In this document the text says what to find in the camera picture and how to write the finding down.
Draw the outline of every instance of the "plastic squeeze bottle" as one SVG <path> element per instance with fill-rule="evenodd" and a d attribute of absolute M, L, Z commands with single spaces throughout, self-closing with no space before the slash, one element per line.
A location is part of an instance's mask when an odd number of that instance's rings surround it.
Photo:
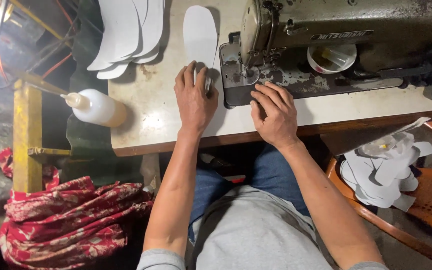
<path fill-rule="evenodd" d="M 126 120 L 126 106 L 96 89 L 84 89 L 79 93 L 69 93 L 61 97 L 72 107 L 74 115 L 83 122 L 117 127 Z"/>

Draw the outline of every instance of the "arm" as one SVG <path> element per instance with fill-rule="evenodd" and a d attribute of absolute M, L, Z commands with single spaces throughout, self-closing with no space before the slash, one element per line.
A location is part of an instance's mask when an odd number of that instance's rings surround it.
<path fill-rule="evenodd" d="M 194 84 L 196 62 L 181 69 L 174 91 L 181 117 L 174 152 L 149 217 L 143 251 L 167 249 L 184 257 L 188 225 L 195 193 L 196 158 L 201 135 L 218 107 L 218 91 L 205 94 L 207 68 Z"/>
<path fill-rule="evenodd" d="M 345 270 L 364 261 L 384 264 L 361 218 L 297 138 L 297 112 L 291 94 L 272 83 L 256 85 L 256 89 L 251 95 L 267 114 L 262 119 L 258 105 L 251 101 L 256 130 L 291 166 L 311 218 L 336 263 Z"/>

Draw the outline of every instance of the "table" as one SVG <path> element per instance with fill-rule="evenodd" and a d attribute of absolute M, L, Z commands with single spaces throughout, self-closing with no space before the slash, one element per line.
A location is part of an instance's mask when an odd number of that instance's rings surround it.
<path fill-rule="evenodd" d="M 201 5 L 213 14 L 219 33 L 218 47 L 228 34 L 240 31 L 246 0 L 166 0 L 163 54 L 149 64 L 129 65 L 125 73 L 109 80 L 109 96 L 128 108 L 128 119 L 111 129 L 117 156 L 171 151 L 181 127 L 174 95 L 174 78 L 187 65 L 183 42 L 183 19 L 188 7 Z M 219 54 L 214 60 L 220 69 Z M 226 109 L 222 82 L 219 107 L 203 134 L 200 147 L 261 140 L 255 132 L 249 106 Z M 410 123 L 421 116 L 432 118 L 430 87 L 388 88 L 351 94 L 326 95 L 294 100 L 298 110 L 299 136 L 315 135 L 392 124 Z"/>

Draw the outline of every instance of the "forearm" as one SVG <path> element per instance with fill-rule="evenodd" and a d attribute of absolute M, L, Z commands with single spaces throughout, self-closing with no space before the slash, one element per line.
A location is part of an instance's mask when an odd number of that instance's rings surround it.
<path fill-rule="evenodd" d="M 383 263 L 376 244 L 345 197 L 299 141 L 280 149 L 296 176 L 303 199 L 323 242 L 342 269 L 362 261 Z"/>
<path fill-rule="evenodd" d="M 199 135 L 178 132 L 174 152 L 151 211 L 143 250 L 168 249 L 184 256 L 195 193 Z"/>

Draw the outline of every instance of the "sewing machine bed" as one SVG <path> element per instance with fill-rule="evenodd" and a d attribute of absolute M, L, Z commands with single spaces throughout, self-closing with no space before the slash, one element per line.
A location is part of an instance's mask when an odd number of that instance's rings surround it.
<path fill-rule="evenodd" d="M 231 40 L 230 43 L 222 44 L 219 49 L 224 104 L 228 109 L 248 105 L 254 100 L 250 92 L 255 89 L 255 84 L 265 81 L 285 87 L 294 99 L 392 88 L 403 84 L 403 80 L 399 78 L 354 81 L 340 73 L 318 73 L 309 65 L 305 47 L 283 52 L 276 69 L 270 64 L 252 67 L 252 77 L 244 77 L 237 60 L 239 50 L 239 45 Z"/>

